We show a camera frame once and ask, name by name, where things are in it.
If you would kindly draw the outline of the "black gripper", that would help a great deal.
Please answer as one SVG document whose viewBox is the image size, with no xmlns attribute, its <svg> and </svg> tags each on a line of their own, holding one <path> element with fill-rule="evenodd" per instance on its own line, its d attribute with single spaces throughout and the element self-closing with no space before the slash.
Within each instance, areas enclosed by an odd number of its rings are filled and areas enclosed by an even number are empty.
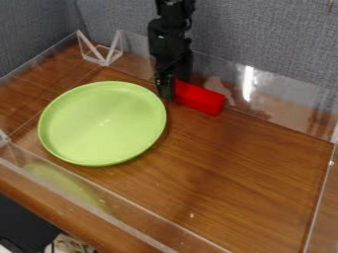
<svg viewBox="0 0 338 253">
<path fill-rule="evenodd" d="M 156 18 L 148 23 L 149 53 L 156 60 L 156 87 L 162 99 L 173 98 L 173 76 L 189 81 L 192 52 L 190 38 L 185 36 L 189 28 L 189 18 Z"/>
</svg>

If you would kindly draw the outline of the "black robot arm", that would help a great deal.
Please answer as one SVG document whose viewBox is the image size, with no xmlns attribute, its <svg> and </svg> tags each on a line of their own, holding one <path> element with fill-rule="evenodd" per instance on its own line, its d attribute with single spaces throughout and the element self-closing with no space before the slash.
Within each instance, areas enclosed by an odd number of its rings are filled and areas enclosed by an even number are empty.
<svg viewBox="0 0 338 253">
<path fill-rule="evenodd" d="M 157 15 L 148 23 L 149 53 L 154 58 L 154 84 L 162 99 L 174 96 L 174 80 L 189 81 L 190 28 L 194 0 L 154 0 Z"/>
</svg>

